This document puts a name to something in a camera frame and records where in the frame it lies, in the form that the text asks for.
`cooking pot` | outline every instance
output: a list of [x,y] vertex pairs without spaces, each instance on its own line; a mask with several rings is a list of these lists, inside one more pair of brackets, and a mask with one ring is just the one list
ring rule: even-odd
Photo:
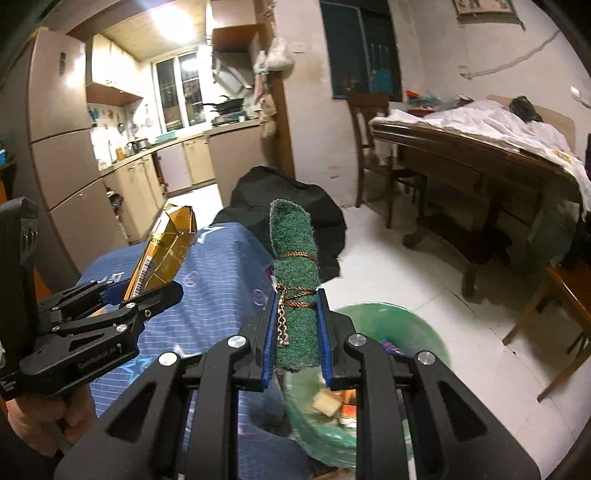
[[140,138],[138,140],[133,140],[127,144],[134,153],[139,153],[142,150],[150,147],[150,143],[148,142],[147,138]]
[[228,95],[220,95],[222,97],[226,97],[228,101],[222,103],[204,103],[204,105],[209,105],[215,107],[216,112],[220,115],[225,115],[226,113],[234,113],[239,112],[242,110],[242,104],[244,103],[244,98],[236,98],[230,100]]

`floor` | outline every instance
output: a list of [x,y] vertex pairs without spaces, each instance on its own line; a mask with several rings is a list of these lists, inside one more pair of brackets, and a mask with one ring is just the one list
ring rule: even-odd
[[[222,208],[216,185],[171,199],[195,207],[199,228]],[[459,210],[465,210],[461,202]],[[341,277],[324,285],[330,307],[381,301],[412,310],[443,338],[458,377],[525,447],[545,478],[560,462],[591,414],[591,362],[542,403],[537,395],[572,359],[566,349],[579,333],[561,307],[550,303],[509,345],[501,339],[535,285],[492,262],[479,274],[472,301],[460,293],[464,263],[442,242],[426,238],[415,250],[402,236],[414,230],[416,208],[395,199],[392,229],[380,205],[343,210],[348,226]],[[343,474],[340,478],[354,478]]]

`white cloth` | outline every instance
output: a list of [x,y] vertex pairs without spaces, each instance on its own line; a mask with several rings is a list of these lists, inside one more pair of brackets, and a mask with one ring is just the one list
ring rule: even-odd
[[585,211],[591,210],[591,181],[587,178],[583,162],[574,156],[564,135],[550,124],[526,124],[498,102],[479,100],[423,118],[393,110],[388,117],[375,117],[371,124],[412,124],[473,138],[509,151],[528,151],[570,173],[579,185]]

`picture frame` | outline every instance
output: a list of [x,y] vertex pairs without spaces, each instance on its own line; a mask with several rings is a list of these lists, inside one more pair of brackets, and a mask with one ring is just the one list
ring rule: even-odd
[[467,18],[512,18],[517,12],[512,0],[452,0],[460,20]]

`green carpet roll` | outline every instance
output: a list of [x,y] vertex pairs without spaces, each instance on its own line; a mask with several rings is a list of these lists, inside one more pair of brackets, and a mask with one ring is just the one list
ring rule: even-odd
[[[318,257],[318,249],[314,243],[310,215],[295,203],[275,200],[271,203],[269,228],[275,254],[275,277],[278,284],[286,287],[284,298],[297,297],[294,302],[316,304],[313,295],[304,296],[306,291],[290,289],[315,290],[320,285],[318,265],[313,260]],[[294,252],[296,256],[286,256]],[[285,319],[289,345],[277,346],[275,365],[292,370],[318,366],[316,310],[285,306]]]

